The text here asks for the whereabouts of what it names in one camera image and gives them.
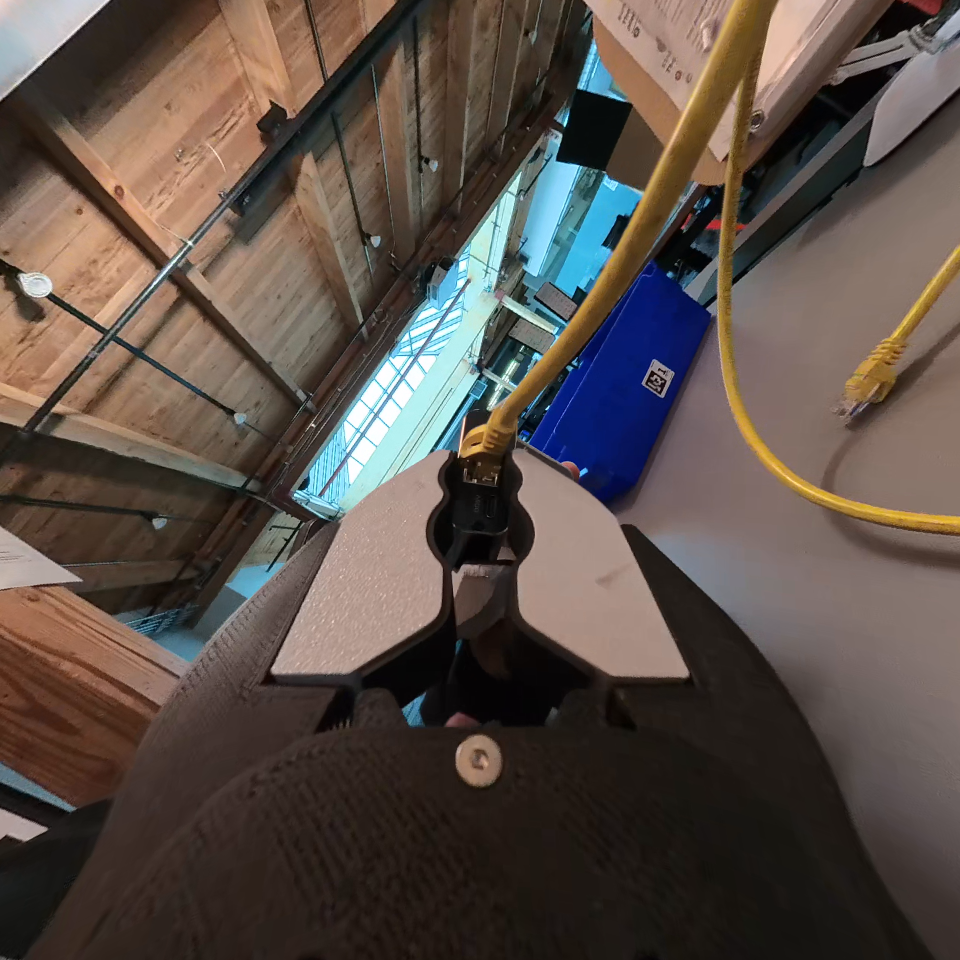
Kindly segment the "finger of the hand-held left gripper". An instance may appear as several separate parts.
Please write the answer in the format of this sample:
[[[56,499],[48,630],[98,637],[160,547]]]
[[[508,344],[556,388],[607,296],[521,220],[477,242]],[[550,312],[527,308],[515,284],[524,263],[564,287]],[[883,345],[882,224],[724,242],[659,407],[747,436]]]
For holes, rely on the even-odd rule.
[[[459,640],[473,640],[499,619],[499,565],[468,563],[453,576],[454,615]]]

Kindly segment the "black network splitter box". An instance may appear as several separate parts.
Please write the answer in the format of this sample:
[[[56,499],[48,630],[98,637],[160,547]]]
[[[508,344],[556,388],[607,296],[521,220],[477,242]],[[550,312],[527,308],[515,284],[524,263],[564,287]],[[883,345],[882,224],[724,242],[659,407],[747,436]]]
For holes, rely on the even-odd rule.
[[[510,521],[510,496],[518,486],[512,461],[470,461],[457,457],[447,472],[450,493],[449,545],[451,569],[498,562]]]

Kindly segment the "grey desk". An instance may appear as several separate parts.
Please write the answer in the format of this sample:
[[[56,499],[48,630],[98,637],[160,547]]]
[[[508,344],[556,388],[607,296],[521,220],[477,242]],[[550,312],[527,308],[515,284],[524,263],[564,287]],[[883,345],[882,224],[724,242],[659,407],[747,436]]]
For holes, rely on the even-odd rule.
[[[843,386],[958,245],[958,99],[736,282],[742,398],[775,456],[841,497],[958,515],[958,281],[887,398]],[[749,450],[711,331],[638,490],[619,506],[774,666],[884,882],[958,958],[958,538],[820,509]]]

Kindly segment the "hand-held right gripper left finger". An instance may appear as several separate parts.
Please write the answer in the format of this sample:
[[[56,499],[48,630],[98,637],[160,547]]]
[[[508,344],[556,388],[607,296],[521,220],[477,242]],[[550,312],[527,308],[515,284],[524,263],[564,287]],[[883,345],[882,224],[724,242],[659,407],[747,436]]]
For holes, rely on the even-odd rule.
[[[431,522],[453,459],[428,454],[345,514],[270,667],[276,683],[354,684],[449,638],[451,573]]]

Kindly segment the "blue plastic bin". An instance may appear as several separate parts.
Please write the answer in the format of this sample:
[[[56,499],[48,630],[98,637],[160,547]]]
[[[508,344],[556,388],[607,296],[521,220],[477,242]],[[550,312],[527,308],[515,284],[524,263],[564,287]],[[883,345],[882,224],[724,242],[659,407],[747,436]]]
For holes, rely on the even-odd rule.
[[[604,503],[638,484],[712,321],[651,263],[564,379],[530,444]]]

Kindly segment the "person's left forearm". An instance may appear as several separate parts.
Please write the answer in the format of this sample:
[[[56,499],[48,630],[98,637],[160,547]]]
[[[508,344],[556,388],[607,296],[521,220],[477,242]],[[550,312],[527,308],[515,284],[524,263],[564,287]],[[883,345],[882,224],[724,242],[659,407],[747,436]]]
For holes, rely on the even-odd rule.
[[[1,856],[1,956],[25,958],[90,859],[113,801],[64,814]]]

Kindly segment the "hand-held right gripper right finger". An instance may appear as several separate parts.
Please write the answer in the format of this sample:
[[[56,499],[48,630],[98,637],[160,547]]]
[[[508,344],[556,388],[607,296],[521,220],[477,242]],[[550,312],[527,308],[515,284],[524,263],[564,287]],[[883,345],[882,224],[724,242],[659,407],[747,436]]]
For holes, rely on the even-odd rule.
[[[597,681],[687,682],[690,668],[614,514],[537,450],[513,450],[508,467],[518,627]]]

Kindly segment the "wooden document stand with sheets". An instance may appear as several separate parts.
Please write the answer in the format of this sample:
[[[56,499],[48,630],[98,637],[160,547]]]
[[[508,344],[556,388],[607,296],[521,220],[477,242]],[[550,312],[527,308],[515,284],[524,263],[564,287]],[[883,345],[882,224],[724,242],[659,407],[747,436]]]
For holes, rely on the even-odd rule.
[[[865,44],[891,2],[775,2],[750,119],[747,164],[769,152],[813,96],[857,73],[934,56],[958,42],[958,2]],[[599,58],[630,103],[606,175],[646,190],[734,2],[587,2]]]

